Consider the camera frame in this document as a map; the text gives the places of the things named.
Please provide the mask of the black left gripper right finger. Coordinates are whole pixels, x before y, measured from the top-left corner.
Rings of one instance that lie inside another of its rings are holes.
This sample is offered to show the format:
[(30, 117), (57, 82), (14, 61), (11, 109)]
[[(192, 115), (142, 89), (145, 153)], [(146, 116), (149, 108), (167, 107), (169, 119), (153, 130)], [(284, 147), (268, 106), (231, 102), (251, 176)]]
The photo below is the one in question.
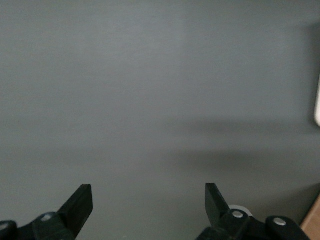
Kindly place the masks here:
[(261, 222), (240, 208), (229, 207), (215, 183), (205, 184), (205, 210), (210, 227), (198, 240), (308, 240), (293, 220), (272, 215)]

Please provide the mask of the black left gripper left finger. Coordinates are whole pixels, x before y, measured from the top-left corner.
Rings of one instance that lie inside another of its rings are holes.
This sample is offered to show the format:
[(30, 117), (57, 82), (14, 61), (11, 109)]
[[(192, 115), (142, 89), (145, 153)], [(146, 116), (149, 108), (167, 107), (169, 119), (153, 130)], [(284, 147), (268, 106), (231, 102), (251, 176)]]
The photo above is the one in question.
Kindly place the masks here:
[(93, 211), (92, 186), (82, 184), (57, 211), (41, 214), (18, 227), (13, 220), (0, 222), (2, 240), (75, 240)]

